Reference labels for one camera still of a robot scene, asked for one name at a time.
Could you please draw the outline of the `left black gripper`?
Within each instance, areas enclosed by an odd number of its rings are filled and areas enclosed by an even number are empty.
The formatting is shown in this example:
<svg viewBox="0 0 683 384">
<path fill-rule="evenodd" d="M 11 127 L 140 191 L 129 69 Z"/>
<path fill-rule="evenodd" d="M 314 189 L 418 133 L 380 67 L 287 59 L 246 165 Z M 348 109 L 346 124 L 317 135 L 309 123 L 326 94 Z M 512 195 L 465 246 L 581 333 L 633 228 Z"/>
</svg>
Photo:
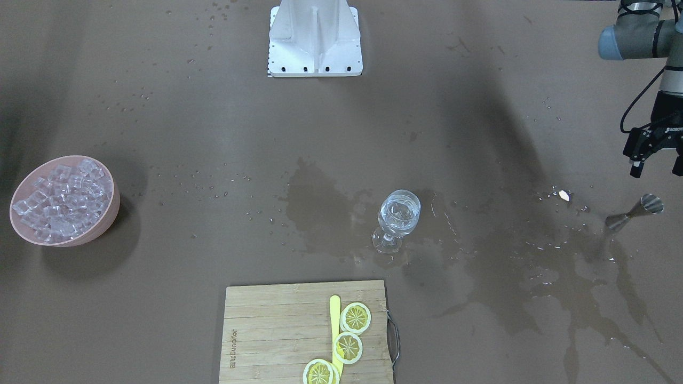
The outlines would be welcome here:
<svg viewBox="0 0 683 384">
<path fill-rule="evenodd" d="M 678 154 L 672 173 L 683 177 L 681 128 L 681 96 L 658 92 L 649 125 L 632 129 L 624 147 L 623 154 L 630 160 L 631 177 L 641 178 L 646 160 L 657 151 L 669 149 Z"/>
</svg>

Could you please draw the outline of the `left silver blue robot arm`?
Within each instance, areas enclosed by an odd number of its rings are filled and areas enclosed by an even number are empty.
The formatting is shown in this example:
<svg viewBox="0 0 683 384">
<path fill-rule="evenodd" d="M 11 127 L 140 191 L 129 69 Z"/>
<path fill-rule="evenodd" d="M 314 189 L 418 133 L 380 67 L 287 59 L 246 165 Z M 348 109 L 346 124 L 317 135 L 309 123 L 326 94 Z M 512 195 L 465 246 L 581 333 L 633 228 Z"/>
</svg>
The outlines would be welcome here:
<svg viewBox="0 0 683 384">
<path fill-rule="evenodd" d="M 598 52 L 606 60 L 666 58 L 625 110 L 620 131 L 629 137 L 623 155 L 629 158 L 630 175 L 641 177 L 646 159 L 660 150 L 675 150 L 672 173 L 682 175 L 682 20 L 681 1 L 671 1 L 674 18 L 662 20 L 664 1 L 621 1 L 615 24 L 602 30 Z M 625 118 L 647 90 L 660 79 L 649 123 L 629 130 Z"/>
</svg>

